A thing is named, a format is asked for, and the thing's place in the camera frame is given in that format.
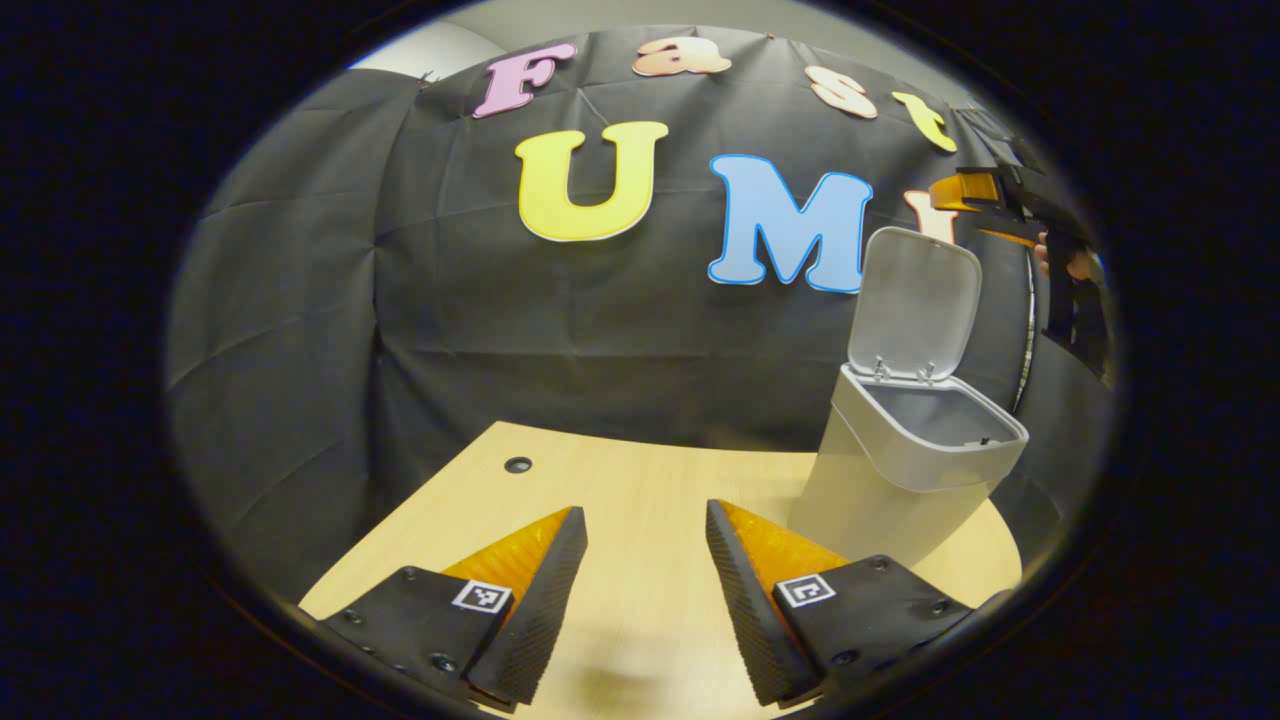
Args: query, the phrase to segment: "wooden table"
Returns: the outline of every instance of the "wooden table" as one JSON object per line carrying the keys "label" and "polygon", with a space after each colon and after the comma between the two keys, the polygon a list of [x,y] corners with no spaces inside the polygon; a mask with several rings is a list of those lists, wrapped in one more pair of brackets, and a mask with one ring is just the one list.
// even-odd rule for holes
{"label": "wooden table", "polygon": [[[532,468],[506,471],[515,456],[531,459]],[[443,570],[579,505],[586,556],[547,674],[534,703],[520,706],[517,716],[774,717],[776,706],[755,702],[737,652],[707,548],[707,500],[723,498],[785,525],[813,459],[495,423],[343,556],[300,605],[328,618],[403,565]],[[972,607],[1021,577],[1014,539],[989,502],[913,570]]]}

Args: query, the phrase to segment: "white trash can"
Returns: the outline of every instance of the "white trash can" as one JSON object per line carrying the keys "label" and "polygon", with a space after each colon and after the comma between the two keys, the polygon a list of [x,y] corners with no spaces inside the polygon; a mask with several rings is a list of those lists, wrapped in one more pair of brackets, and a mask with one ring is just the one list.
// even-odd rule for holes
{"label": "white trash can", "polygon": [[1027,428],[951,377],[980,288],[963,247],[902,228],[870,237],[849,363],[792,530],[849,560],[913,566],[1012,470]]}

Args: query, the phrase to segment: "black backdrop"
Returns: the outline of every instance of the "black backdrop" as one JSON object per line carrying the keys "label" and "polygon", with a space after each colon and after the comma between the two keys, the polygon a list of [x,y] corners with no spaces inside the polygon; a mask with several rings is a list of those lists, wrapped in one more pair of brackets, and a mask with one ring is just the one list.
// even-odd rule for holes
{"label": "black backdrop", "polygon": [[[635,74],[636,49],[671,36],[713,40],[733,65]],[[992,164],[943,101],[804,44],[660,26],[538,47],[562,41],[577,56],[532,102],[480,119],[470,113],[488,61],[422,92],[394,73],[342,73],[266,133],[196,224],[170,316],[175,437],[214,527],[289,598],[495,420],[817,450],[858,296],[783,284],[772,269],[755,286],[710,281],[726,206],[712,158],[771,160],[800,206],[828,172],[865,179],[864,243],[884,225],[918,227],[904,192]],[[879,115],[826,105],[810,64],[858,79]],[[893,91],[940,111],[959,151],[934,147]],[[527,231],[516,145],[582,131],[568,190],[594,205],[614,182],[600,131],[628,120],[669,128],[645,218],[600,242]],[[956,374],[1012,410],[1028,254],[969,217],[955,234],[983,266]]]}

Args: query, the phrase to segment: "foam letter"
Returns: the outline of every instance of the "foam letter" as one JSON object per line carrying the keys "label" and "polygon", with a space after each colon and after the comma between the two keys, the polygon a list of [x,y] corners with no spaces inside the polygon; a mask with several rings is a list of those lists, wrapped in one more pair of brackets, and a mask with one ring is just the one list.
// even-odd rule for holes
{"label": "foam letter", "polygon": [[640,58],[631,64],[636,74],[673,76],[676,73],[718,73],[733,63],[721,58],[719,47],[705,37],[664,37],[645,42]]}
{"label": "foam letter", "polygon": [[586,140],[576,129],[538,135],[516,146],[520,172],[520,219],[539,237],[557,242],[604,240],[630,229],[653,200],[653,147],[667,126],[618,123],[604,128],[604,140],[618,146],[613,195],[599,205],[568,200],[568,160]]}
{"label": "foam letter", "polygon": [[915,219],[920,223],[920,234],[927,234],[933,240],[956,243],[955,233],[951,232],[951,222],[956,219],[955,210],[934,210],[929,202],[929,193],[919,190],[909,190],[902,193],[906,204],[915,210]]}
{"label": "foam letter", "polygon": [[493,63],[489,65],[489,92],[471,117],[484,118],[527,105],[534,95],[525,92],[525,83],[530,82],[534,87],[547,85],[556,72],[556,60],[568,60],[573,55],[577,55],[577,47],[563,42]]}
{"label": "foam letter", "polygon": [[863,286],[863,211],[872,186],[845,173],[827,173],[796,208],[773,163],[753,155],[721,155],[712,172],[724,179],[724,250],[707,268],[718,283],[755,284],[764,265],[755,259],[759,232],[778,279],[790,283],[818,246],[818,260],[805,273],[810,286],[829,292],[858,292]]}
{"label": "foam letter", "polygon": [[906,111],[911,113],[911,122],[914,122],[915,127],[924,133],[924,137],[929,138],[929,142],[937,145],[947,152],[956,151],[956,142],[942,135],[941,126],[946,124],[946,120],[942,119],[942,115],[931,110],[929,106],[924,104],[924,100],[920,100],[910,92],[895,92],[893,99],[906,105]]}
{"label": "foam letter", "polygon": [[867,91],[854,78],[820,65],[809,65],[804,69],[804,74],[809,76],[814,94],[827,105],[860,118],[870,119],[879,114],[876,105],[867,99]]}

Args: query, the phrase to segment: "screw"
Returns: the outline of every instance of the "screw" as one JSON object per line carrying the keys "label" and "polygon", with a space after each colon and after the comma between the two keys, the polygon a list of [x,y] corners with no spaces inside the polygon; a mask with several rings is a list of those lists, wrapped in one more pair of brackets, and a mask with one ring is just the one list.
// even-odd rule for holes
{"label": "screw", "polygon": [[458,664],[454,662],[448,655],[433,655],[431,665],[442,673],[452,673],[458,669]]}

